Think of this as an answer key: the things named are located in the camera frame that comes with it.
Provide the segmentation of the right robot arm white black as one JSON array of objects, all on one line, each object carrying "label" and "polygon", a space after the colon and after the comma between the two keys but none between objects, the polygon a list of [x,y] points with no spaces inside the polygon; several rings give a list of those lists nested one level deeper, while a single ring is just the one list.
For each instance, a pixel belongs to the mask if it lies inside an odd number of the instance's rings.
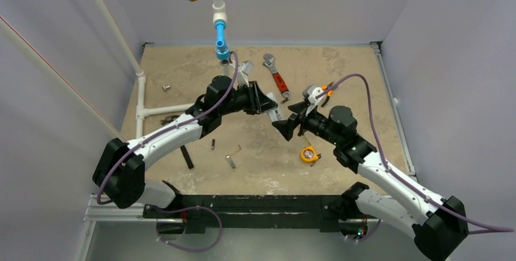
[{"label": "right robot arm white black", "polygon": [[317,110],[305,113],[304,103],[289,107],[287,120],[273,127],[289,141],[296,128],[335,146],[336,160],[354,173],[378,185],[387,196],[364,188],[342,199],[343,212],[351,217],[360,212],[373,215],[411,237],[419,251],[430,260],[448,260],[469,235],[465,206],[461,200],[424,188],[390,164],[380,150],[357,132],[358,122],[350,108],[336,106],[325,116]]}]

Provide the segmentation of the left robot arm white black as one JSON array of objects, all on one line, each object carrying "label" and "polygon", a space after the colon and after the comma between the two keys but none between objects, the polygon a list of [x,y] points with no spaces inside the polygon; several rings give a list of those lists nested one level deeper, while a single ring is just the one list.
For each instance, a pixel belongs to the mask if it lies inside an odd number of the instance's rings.
[{"label": "left robot arm white black", "polygon": [[167,218],[176,217],[181,212],[180,192],[167,181],[147,180],[146,171],[174,150],[213,132],[227,114],[243,111],[273,116],[278,108],[256,81],[237,88],[233,84],[227,76],[216,76],[206,92],[173,122],[128,142],[110,140],[92,175],[99,192],[119,209],[141,203],[157,207]]}]

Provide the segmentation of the white remote control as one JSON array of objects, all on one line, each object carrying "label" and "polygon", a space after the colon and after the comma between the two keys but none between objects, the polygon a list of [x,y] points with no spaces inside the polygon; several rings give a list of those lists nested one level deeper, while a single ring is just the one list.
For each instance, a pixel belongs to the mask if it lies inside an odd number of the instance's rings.
[{"label": "white remote control", "polygon": [[281,110],[281,104],[277,101],[273,92],[267,93],[267,97],[271,99],[274,103],[276,103],[276,107],[267,111],[267,115],[269,116],[272,122],[284,120],[284,115]]}]

